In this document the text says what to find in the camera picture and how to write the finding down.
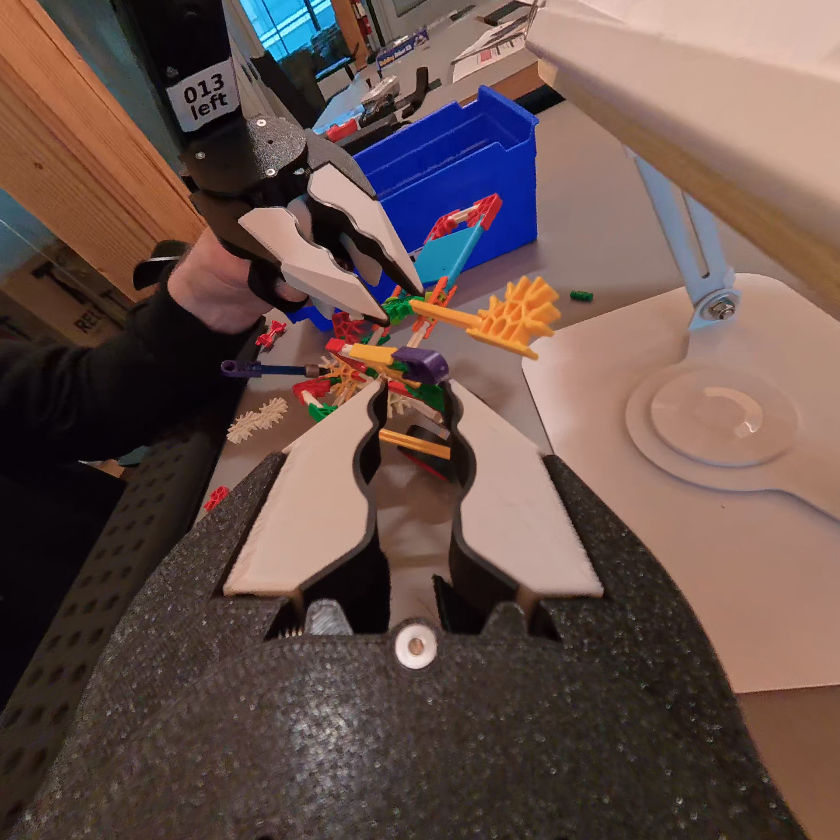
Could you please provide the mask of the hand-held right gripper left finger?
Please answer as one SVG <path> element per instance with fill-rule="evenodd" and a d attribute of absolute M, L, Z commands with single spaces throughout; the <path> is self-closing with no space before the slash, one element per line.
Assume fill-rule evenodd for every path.
<path fill-rule="evenodd" d="M 371 479 L 381 463 L 386 385 L 373 381 L 282 450 L 273 485 L 224 582 L 224 594 L 339 597 L 384 562 Z"/>

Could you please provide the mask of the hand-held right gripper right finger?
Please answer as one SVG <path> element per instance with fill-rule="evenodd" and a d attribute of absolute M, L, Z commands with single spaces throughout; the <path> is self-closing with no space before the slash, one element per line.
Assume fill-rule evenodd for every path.
<path fill-rule="evenodd" d="M 541 601 L 604 594 L 539 447 L 454 380 L 451 459 L 463 493 L 449 573 L 468 601 Z"/>

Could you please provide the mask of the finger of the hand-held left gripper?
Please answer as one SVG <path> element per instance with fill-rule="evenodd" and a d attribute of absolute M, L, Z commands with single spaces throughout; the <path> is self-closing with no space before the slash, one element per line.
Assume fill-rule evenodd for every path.
<path fill-rule="evenodd" d="M 307 195 L 312 217 L 352 242 L 352 257 L 363 255 L 410 295 L 423 295 L 415 264 L 376 196 L 331 163 L 310 173 Z"/>
<path fill-rule="evenodd" d="M 342 268 L 325 247 L 310 241 L 298 218 L 284 207 L 258 207 L 238 224 L 279 265 L 284 281 L 314 300 L 387 327 L 389 318 L 353 272 Z"/>

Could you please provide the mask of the colourful construction toy model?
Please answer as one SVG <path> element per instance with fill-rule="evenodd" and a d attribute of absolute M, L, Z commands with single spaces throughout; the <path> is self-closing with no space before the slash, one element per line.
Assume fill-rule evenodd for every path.
<path fill-rule="evenodd" d="M 494 221 L 501 200 L 489 196 L 463 211 L 454 211 L 437 220 L 420 250 L 413 255 L 416 271 L 424 288 L 424 300 L 447 308 L 457 291 L 456 281 L 481 236 Z M 381 440 L 396 446 L 415 466 L 441 480 L 453 482 L 455 473 L 449 462 L 447 436 L 443 420 L 443 397 L 439 383 L 443 374 L 431 352 L 421 352 L 419 345 L 430 338 L 436 322 L 417 316 L 410 300 L 420 299 L 406 290 L 394 290 L 382 306 L 391 327 L 405 320 L 414 320 L 412 334 L 404 346 L 394 349 L 386 345 L 392 337 L 390 329 L 371 328 L 364 320 L 353 319 L 348 312 L 332 315 L 332 338 L 325 345 L 326 355 L 316 364 L 268 364 L 266 352 L 259 352 L 253 360 L 228 360 L 221 364 L 224 376 L 258 379 L 264 376 L 297 378 L 292 394 L 308 411 L 316 423 L 326 419 L 339 407 L 333 405 L 329 381 L 323 369 L 334 361 L 343 361 L 358 371 L 364 371 L 371 382 L 383 381 L 387 394 L 387 416 L 405 413 L 419 414 L 432 424 L 432 431 L 412 425 L 404 434 L 384 429 Z"/>

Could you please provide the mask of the person's left forearm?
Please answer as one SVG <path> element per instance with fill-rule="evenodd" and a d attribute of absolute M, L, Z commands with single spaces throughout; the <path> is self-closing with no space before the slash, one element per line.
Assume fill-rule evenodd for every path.
<path fill-rule="evenodd" d="M 218 332 L 163 287 L 131 312 L 123 332 L 93 348 L 3 340 L 2 473 L 110 459 L 148 444 L 228 383 L 221 363 L 238 355 L 262 317 Z"/>

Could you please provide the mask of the person's left hand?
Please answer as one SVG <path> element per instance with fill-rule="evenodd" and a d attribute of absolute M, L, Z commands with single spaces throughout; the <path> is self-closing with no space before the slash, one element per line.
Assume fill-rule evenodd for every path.
<path fill-rule="evenodd" d="M 252 264 L 230 253 L 210 227 L 179 262 L 167 281 L 171 298 L 216 333 L 236 334 L 254 326 L 276 303 L 249 286 Z"/>

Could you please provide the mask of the blue plastic bin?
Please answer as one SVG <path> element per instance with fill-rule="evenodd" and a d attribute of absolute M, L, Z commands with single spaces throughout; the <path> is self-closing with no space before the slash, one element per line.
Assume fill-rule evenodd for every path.
<path fill-rule="evenodd" d="M 354 155 L 407 251 L 441 216 L 498 195 L 501 205 L 465 263 L 472 269 L 538 236 L 536 127 L 530 111 L 493 88 L 410 122 Z"/>

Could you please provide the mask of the wooden door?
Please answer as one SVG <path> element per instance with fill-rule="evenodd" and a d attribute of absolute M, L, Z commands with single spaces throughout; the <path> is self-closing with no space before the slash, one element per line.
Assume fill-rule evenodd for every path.
<path fill-rule="evenodd" d="M 204 222 L 164 157 L 37 2 L 1 3 L 1 186 L 130 300 L 133 270 Z"/>

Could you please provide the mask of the cardboard box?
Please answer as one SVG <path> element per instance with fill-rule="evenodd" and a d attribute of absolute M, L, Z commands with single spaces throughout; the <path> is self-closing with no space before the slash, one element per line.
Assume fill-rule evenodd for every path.
<path fill-rule="evenodd" d="M 66 343 L 95 347 L 119 335 L 133 303 L 60 239 L 2 275 L 2 293 Z"/>

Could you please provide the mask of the white page holder bar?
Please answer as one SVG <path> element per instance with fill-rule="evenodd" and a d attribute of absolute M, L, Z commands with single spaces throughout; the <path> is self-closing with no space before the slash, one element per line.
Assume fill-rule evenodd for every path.
<path fill-rule="evenodd" d="M 545 2 L 528 46 L 747 192 L 838 206 L 838 2 Z"/>

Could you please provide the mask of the wooden stand board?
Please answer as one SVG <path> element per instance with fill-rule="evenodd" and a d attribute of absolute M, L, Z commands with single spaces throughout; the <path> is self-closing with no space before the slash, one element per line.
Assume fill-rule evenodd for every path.
<path fill-rule="evenodd" d="M 540 59 L 539 76 L 824 301 L 838 305 L 838 247 L 807 233 L 780 209 L 701 162 L 651 123 L 630 117 L 569 71 Z"/>

